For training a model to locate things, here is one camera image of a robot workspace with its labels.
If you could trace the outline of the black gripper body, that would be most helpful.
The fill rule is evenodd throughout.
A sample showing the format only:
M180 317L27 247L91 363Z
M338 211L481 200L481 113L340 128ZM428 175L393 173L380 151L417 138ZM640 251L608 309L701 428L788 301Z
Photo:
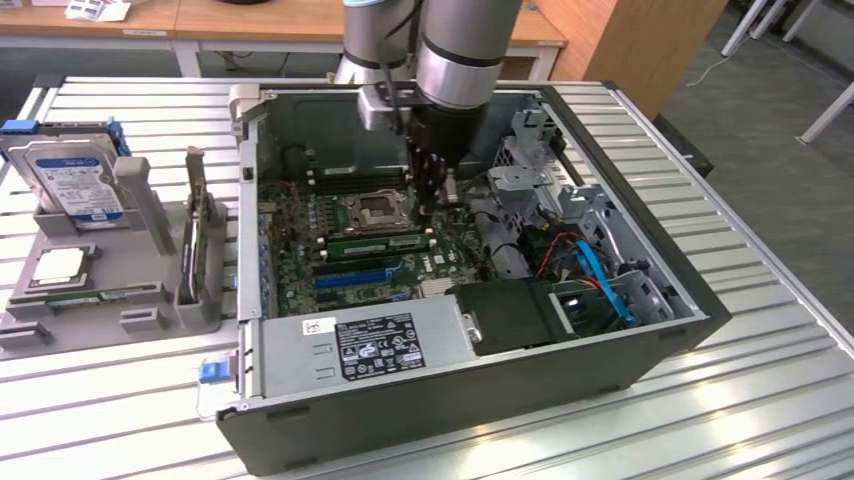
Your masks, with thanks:
M449 168L457 167L469 152L486 109L485 104L465 110L436 104L412 108L405 127L412 169L418 169L432 155L442 159Z

